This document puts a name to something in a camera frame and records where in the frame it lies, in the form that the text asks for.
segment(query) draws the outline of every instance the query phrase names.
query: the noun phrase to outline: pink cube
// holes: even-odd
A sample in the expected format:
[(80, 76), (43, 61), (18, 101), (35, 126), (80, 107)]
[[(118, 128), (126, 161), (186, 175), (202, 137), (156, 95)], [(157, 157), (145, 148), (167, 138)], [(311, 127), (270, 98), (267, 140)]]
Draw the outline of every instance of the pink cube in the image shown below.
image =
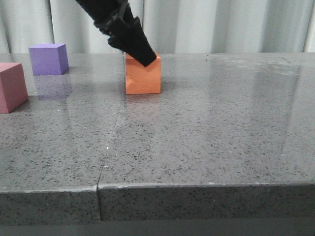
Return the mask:
[(10, 113), (28, 100), (21, 63), (0, 63), (0, 114)]

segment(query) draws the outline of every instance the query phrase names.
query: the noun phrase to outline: gray countertop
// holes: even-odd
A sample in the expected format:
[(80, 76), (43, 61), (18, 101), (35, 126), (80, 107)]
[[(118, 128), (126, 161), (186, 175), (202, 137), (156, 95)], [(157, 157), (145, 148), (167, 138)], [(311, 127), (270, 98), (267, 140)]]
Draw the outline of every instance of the gray countertop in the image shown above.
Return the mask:
[(0, 114), (0, 224), (315, 216), (315, 54), (161, 55), (162, 93), (125, 95), (123, 55), (21, 62)]

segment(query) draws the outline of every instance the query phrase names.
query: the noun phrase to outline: curtain fold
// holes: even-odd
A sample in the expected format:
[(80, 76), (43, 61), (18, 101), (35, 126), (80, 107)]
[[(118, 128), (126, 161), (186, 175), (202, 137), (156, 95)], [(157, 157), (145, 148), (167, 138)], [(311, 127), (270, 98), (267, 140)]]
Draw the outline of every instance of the curtain fold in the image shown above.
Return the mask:
[(2, 22), (1, 11), (0, 11), (0, 53), (9, 53), (9, 46), (6, 40), (5, 28)]
[(0, 9), (12, 53), (28, 53), (33, 44), (54, 41), (48, 0), (0, 0)]
[[(129, 0), (159, 53), (315, 52), (314, 0)], [(75, 0), (0, 0), (0, 53), (121, 53)]]

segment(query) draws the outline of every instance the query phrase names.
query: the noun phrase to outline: table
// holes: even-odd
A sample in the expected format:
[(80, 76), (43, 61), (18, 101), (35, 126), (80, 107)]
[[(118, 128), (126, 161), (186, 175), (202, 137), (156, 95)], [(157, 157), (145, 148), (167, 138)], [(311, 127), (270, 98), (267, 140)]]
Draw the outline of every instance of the table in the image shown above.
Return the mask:
[(0, 115), (0, 224), (315, 216), (315, 54), (162, 54), (125, 95), (124, 55), (69, 54)]

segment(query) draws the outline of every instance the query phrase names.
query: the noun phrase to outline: orange cube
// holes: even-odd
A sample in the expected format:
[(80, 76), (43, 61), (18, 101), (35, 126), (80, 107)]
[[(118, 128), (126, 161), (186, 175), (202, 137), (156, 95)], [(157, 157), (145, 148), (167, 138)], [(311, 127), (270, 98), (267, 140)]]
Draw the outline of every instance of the orange cube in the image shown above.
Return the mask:
[(144, 67), (126, 54), (126, 94), (161, 93), (161, 57)]

